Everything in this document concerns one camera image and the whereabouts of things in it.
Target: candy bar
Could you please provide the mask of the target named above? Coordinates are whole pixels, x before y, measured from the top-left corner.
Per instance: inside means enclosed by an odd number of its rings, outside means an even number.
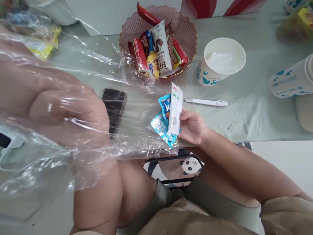
[[[174,68],[174,63],[173,63],[173,31],[172,31],[172,23],[171,22],[169,22],[165,26],[165,33],[166,33],[167,46],[169,48],[172,68]]]
[[[178,55],[180,56],[180,59],[181,59],[180,66],[184,67],[184,65],[189,62],[189,59],[186,53],[184,52],[184,50],[182,49],[182,47],[180,46],[180,44],[178,43],[178,41],[175,39],[175,37],[173,37],[173,46],[175,47]]]
[[[143,34],[140,36],[140,40],[143,45],[144,54],[146,55],[146,58],[147,58],[149,55],[149,43],[148,43],[148,39],[146,36],[146,32],[143,32]]]
[[[172,67],[172,61],[167,45],[164,20],[151,29],[151,34],[153,36],[157,60],[160,67],[160,77],[166,77],[174,74],[175,71]]]
[[[161,22],[158,18],[156,18],[154,15],[148,12],[145,8],[140,6],[139,2],[137,2],[137,13],[141,18],[143,18],[146,22],[153,26],[156,26],[158,23]]]
[[[148,30],[146,31],[146,37],[147,37],[147,40],[149,42],[149,55],[147,57],[148,69],[152,73],[153,76],[155,76],[156,78],[159,78],[160,68],[159,68],[159,64],[157,61],[157,54],[153,50],[153,44],[154,44],[153,43],[153,37]]]
[[[135,67],[136,67],[136,69],[138,69],[138,64],[137,64],[137,60],[136,60],[136,53],[135,53],[134,45],[132,42],[128,42],[128,48],[129,48],[130,54],[134,57]]]
[[[145,8],[140,6],[139,3],[137,3],[137,13],[141,18],[143,18],[146,22],[148,22],[152,26],[156,26],[161,22],[158,18],[156,18],[154,15],[148,12]],[[173,36],[173,46],[176,49],[177,53],[179,54],[179,57],[181,58],[181,67],[183,67],[186,63],[189,62],[189,59],[174,36]]]
[[[138,71],[139,72],[145,72],[148,70],[148,65],[147,65],[147,60],[146,60],[146,56],[144,54],[141,40],[138,38],[134,38],[133,39],[133,45],[134,45],[136,60],[137,60],[137,64],[138,64]]]

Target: floor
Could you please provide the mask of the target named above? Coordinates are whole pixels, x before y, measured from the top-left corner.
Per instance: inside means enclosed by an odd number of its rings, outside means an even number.
[[[253,152],[271,162],[313,197],[313,141],[255,142],[251,143],[251,146]],[[157,167],[153,176],[166,179]],[[0,226],[0,231],[10,235],[68,234],[73,225],[72,210],[73,192],[67,192],[60,196],[33,226]]]

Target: sleeve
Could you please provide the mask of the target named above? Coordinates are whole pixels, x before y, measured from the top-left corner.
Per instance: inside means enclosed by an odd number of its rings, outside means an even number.
[[[312,234],[313,203],[297,197],[267,201],[261,209],[265,234]]]

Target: pink basket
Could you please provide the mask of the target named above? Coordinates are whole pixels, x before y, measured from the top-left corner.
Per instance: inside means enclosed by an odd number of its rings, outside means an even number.
[[[175,38],[189,59],[189,62],[176,74],[169,77],[160,78],[160,81],[170,82],[181,76],[193,61],[197,51],[197,31],[190,18],[183,16],[180,12],[177,12],[175,8],[168,6],[149,6],[147,11],[151,12],[160,20],[165,19],[165,24],[172,22],[172,29],[174,31]],[[138,15],[138,13],[135,12],[132,17],[128,18],[126,23],[122,26],[122,32],[120,34],[121,49],[126,52],[130,52],[128,48],[128,42],[132,41],[134,38],[139,38],[144,31],[150,30],[152,27],[152,25],[143,20]]]

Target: table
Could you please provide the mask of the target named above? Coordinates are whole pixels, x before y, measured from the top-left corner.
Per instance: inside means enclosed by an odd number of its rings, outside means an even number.
[[[197,54],[182,77],[175,80],[184,98],[225,100],[226,108],[183,103],[191,111],[200,113],[207,126],[233,142],[312,140],[313,133],[305,131],[297,121],[294,98],[277,98],[267,88],[268,78],[297,63],[312,53],[313,44],[286,45],[278,40],[276,29],[286,18],[284,0],[268,1],[259,13],[232,17],[216,17],[192,20],[197,30]],[[53,64],[67,64],[99,71],[101,68],[86,56],[73,52],[93,50],[109,58],[118,58],[108,49],[108,39],[118,47],[119,35],[89,36],[81,24],[65,27],[65,33],[75,34],[87,45],[73,37],[60,38],[60,49],[51,57]],[[238,41],[246,51],[244,68],[217,85],[201,86],[195,79],[195,70],[201,60],[206,44],[218,37]],[[119,134],[129,138],[157,136],[150,127],[151,119],[158,113],[157,99],[162,95],[144,95],[142,91],[123,83],[112,82],[86,74],[73,73],[90,85],[100,97],[106,87],[127,93],[127,102],[120,124]],[[170,92],[170,84],[163,87]]]

